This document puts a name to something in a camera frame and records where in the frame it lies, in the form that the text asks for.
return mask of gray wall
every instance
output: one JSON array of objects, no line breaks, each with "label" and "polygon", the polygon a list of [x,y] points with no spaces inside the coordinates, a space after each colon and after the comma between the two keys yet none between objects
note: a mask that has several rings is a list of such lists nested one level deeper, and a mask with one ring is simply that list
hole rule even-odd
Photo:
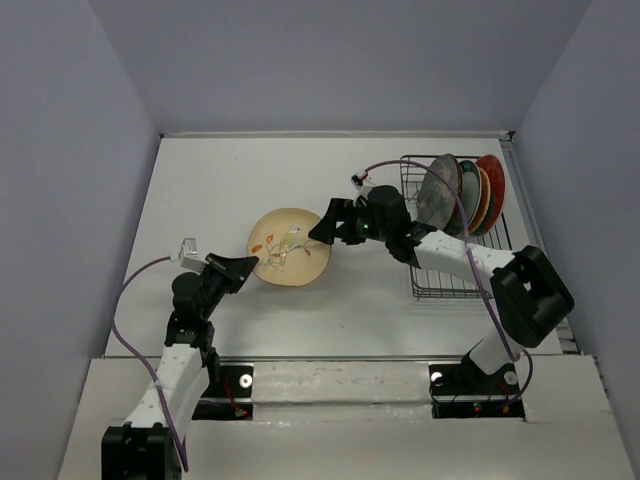
[{"label": "gray wall", "polygon": [[518,130],[528,191],[640,477],[640,3],[594,0]]},{"label": "gray wall", "polygon": [[163,132],[515,129],[587,0],[90,0]]},{"label": "gray wall", "polygon": [[158,137],[85,0],[5,2],[0,60],[0,476],[47,480]]}]

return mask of white table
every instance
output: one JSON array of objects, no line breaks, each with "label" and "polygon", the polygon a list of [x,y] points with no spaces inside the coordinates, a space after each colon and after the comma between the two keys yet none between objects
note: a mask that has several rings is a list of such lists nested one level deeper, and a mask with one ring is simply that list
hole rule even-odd
[{"label": "white table", "polygon": [[[190,138],[164,139],[129,260],[131,273],[196,237],[201,252],[246,255],[256,221],[279,207],[323,215],[331,197],[352,198],[350,177],[403,154],[493,154],[486,138]],[[398,186],[398,167],[374,172]],[[504,214],[514,249],[530,242],[507,173]],[[153,267],[122,298],[117,322],[146,356],[160,356],[171,306],[175,264]],[[227,358],[438,358],[461,356],[491,328],[478,300],[416,301],[408,267],[384,246],[336,244],[314,283],[285,289],[249,279],[211,319],[214,343]],[[560,353],[555,334],[538,353]],[[129,353],[111,337],[109,357]]]},{"label": "white table", "polygon": [[[260,363],[255,420],[192,422],[183,478],[633,480],[591,358],[541,356],[535,369],[523,422],[432,419],[425,364]],[[59,480],[100,479],[102,435],[147,382],[134,359],[92,362]]]}]

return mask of plate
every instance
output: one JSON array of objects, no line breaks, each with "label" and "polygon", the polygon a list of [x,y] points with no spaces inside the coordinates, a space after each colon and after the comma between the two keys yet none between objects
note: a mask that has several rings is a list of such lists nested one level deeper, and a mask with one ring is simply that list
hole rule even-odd
[{"label": "plate", "polygon": [[[467,220],[473,219],[476,212],[480,208],[482,200],[482,177],[475,163],[471,160],[462,160],[460,162],[462,170],[462,193],[460,199],[462,206],[467,215]],[[463,231],[462,215],[457,212],[451,228],[448,228],[449,235],[458,235]]]},{"label": "plate", "polygon": [[470,234],[475,234],[476,230],[487,216],[489,203],[491,201],[491,183],[489,182],[489,175],[480,167],[478,167],[478,171],[480,172],[480,178],[482,180],[482,195],[480,198],[480,206],[469,224]]},{"label": "plate", "polygon": [[318,278],[331,254],[329,245],[307,236],[319,221],[315,213],[301,208],[280,208],[263,216],[247,243],[247,255],[260,259],[253,273],[265,282],[288,287]]},{"label": "plate", "polygon": [[[429,166],[460,195],[462,170],[456,157],[447,153],[437,157]],[[456,198],[442,181],[425,173],[418,192],[418,221],[444,230],[457,212]]]},{"label": "plate", "polygon": [[506,181],[502,163],[500,163],[500,160],[498,160],[496,156],[485,155],[478,159],[476,165],[487,172],[489,182],[491,183],[491,196],[493,198],[493,205],[490,206],[489,213],[478,227],[479,234],[484,235],[491,230],[502,213],[506,193]]}]

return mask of dish rack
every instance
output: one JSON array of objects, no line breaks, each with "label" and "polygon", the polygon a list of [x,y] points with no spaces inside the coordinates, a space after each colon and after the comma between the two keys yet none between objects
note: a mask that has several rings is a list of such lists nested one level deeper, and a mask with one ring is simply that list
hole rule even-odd
[{"label": "dish rack", "polygon": [[[405,155],[402,160],[412,160],[429,166],[438,155]],[[459,160],[476,161],[480,157],[456,157]],[[418,192],[426,171],[408,164],[400,165],[400,185],[402,196],[412,218],[418,215]],[[471,236],[471,242],[484,247],[512,250],[509,228],[504,214],[485,235]],[[409,267],[411,290],[414,297],[421,298],[481,298],[480,290],[474,283],[465,282],[448,273]]]}]

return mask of red plate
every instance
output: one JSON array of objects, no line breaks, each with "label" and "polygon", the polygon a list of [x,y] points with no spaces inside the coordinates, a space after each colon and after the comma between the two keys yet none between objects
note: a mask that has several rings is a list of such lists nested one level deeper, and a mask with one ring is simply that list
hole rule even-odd
[{"label": "red plate", "polygon": [[487,175],[489,175],[491,196],[495,198],[492,210],[487,214],[487,217],[476,232],[476,234],[484,235],[491,230],[502,213],[504,195],[506,191],[504,169],[502,168],[500,160],[498,160],[494,155],[485,155],[484,157],[479,158],[476,165],[481,167],[485,172],[487,172]]}]

